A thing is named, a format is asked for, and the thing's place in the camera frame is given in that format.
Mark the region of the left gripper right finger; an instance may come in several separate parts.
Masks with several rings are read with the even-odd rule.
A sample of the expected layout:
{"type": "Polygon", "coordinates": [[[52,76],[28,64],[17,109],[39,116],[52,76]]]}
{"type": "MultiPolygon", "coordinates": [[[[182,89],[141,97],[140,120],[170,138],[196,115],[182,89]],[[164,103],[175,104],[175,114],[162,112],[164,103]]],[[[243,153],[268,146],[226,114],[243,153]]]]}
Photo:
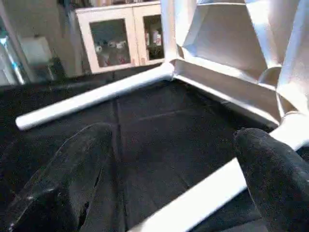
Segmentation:
{"type": "Polygon", "coordinates": [[[251,199],[271,232],[309,230],[309,164],[260,129],[235,134],[237,159],[251,199]]]}

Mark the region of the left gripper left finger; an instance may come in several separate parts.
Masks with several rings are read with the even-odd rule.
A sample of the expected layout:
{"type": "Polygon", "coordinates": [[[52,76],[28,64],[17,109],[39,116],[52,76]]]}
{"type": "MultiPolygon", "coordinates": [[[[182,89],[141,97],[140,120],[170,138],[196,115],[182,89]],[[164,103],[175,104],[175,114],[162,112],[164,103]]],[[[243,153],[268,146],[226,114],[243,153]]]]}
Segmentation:
{"type": "Polygon", "coordinates": [[[70,137],[10,203],[1,231],[79,232],[112,155],[112,130],[104,124],[70,137]]]}

